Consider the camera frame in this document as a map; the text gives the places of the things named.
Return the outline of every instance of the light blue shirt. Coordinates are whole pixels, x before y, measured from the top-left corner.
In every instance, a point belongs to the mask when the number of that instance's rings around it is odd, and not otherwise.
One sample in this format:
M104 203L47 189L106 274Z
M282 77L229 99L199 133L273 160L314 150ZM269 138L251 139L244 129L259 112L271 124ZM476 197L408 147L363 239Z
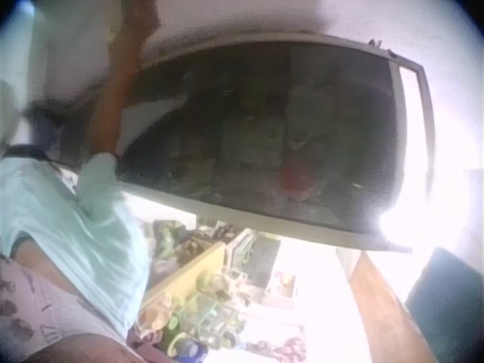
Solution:
M149 274L147 244L115 175L116 160L99 154L79 174L76 193L49 163L0 162L2 253L28 234L76 289L126 338Z

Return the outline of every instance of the sleeve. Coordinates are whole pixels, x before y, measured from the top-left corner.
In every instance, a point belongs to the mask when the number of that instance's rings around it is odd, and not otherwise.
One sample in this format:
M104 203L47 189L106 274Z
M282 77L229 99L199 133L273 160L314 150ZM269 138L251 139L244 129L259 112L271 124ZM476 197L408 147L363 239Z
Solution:
M76 195L93 222L108 223L116 217L132 219L116 179L116 158L111 154L95 155L82 167Z

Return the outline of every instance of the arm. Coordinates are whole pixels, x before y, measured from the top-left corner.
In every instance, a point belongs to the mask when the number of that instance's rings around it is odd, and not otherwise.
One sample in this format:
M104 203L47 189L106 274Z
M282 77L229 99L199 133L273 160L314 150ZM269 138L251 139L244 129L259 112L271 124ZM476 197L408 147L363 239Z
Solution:
M114 154L121 131L121 112L138 69L141 49L159 26L153 1L136 0L111 48L112 71L88 128L91 154Z

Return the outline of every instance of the hand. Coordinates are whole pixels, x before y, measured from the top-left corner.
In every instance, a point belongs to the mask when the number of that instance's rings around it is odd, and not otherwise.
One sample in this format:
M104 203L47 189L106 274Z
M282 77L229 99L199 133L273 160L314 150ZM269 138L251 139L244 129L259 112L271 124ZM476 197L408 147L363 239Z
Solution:
M110 49L115 72L131 74L137 70L143 44L159 26L154 0L132 0Z

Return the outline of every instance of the wooden floor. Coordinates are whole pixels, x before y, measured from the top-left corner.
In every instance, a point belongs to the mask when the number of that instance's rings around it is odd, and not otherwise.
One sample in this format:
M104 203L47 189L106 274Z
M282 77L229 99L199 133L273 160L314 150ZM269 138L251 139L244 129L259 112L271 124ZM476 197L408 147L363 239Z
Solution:
M368 336L373 363L430 363L436 359L408 311L366 253L349 280Z

